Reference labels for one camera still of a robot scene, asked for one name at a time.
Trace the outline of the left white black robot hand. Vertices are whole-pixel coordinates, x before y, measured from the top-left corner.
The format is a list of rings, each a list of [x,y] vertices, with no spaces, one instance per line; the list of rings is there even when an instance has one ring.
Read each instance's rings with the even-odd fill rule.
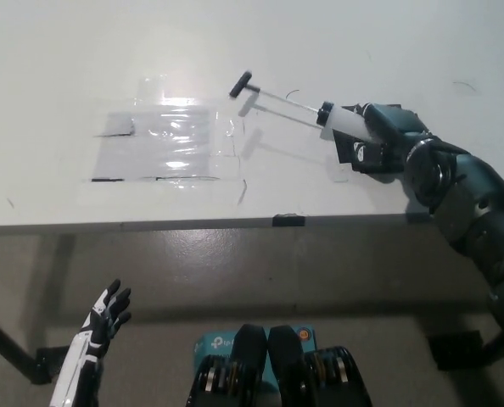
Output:
[[[104,357],[121,326],[131,319],[131,289],[114,280],[89,310],[73,337],[56,381],[51,406],[97,406]]]

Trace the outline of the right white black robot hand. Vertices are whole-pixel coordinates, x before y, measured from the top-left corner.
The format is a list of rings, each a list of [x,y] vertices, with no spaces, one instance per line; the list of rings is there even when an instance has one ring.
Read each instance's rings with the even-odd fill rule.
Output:
[[[352,170],[362,174],[401,173],[412,148],[432,137],[417,114],[400,105],[367,103],[357,113],[372,136],[353,146]]]

